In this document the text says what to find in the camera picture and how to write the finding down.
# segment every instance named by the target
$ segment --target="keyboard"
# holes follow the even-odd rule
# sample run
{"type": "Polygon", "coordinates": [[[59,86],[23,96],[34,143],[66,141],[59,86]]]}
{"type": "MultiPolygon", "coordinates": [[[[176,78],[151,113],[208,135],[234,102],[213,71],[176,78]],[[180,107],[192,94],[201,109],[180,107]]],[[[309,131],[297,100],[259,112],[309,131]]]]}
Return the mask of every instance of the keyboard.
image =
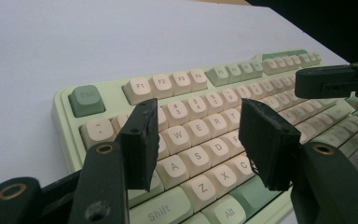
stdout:
{"type": "Polygon", "coordinates": [[[319,53],[293,49],[60,90],[52,114],[68,170],[81,169],[87,148],[114,140],[136,104],[158,98],[158,163],[150,192],[128,190],[131,223],[276,223],[292,209],[290,190],[269,191],[252,172],[238,139],[241,98],[279,112],[302,144],[324,142],[350,157],[358,99],[295,96],[296,71],[321,65],[319,53]]]}

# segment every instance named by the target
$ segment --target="function key row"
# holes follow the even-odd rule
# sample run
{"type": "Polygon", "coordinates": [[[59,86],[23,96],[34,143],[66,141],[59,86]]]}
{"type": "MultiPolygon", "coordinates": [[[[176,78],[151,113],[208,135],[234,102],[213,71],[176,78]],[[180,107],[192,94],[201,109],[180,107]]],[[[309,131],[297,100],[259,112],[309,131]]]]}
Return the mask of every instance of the function key row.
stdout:
{"type": "Polygon", "coordinates": [[[201,69],[193,69],[189,72],[174,72],[169,76],[159,74],[149,79],[134,77],[123,86],[123,91],[130,105],[137,105],[151,98],[160,100],[193,91],[205,90],[207,89],[206,79],[207,77],[201,69]]]}

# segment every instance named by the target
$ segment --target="black plastic part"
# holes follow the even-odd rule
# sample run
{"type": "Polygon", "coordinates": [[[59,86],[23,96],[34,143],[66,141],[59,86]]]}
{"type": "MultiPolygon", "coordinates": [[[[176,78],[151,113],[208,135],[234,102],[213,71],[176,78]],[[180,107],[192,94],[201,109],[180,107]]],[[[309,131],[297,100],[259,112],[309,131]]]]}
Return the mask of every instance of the black plastic part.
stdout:
{"type": "Polygon", "coordinates": [[[118,135],[123,147],[128,189],[150,191],[158,157],[158,102],[143,101],[132,111],[118,135]]]}
{"type": "Polygon", "coordinates": [[[91,147],[68,223],[129,223],[128,209],[121,145],[110,142],[91,147]]]}
{"type": "Polygon", "coordinates": [[[358,223],[358,171],[327,144],[301,148],[298,168],[309,185],[294,179],[292,203],[299,223],[358,223]]]}
{"type": "Polygon", "coordinates": [[[300,98],[349,97],[354,89],[358,89],[358,77],[349,65],[305,68],[296,72],[295,94],[300,98]]]}
{"type": "Polygon", "coordinates": [[[41,213],[40,195],[39,182],[31,177],[0,184],[0,223],[34,223],[41,213]]]}
{"type": "Polygon", "coordinates": [[[239,138],[266,188],[288,190],[293,169],[289,161],[300,135],[269,106],[242,99],[239,138]]]}

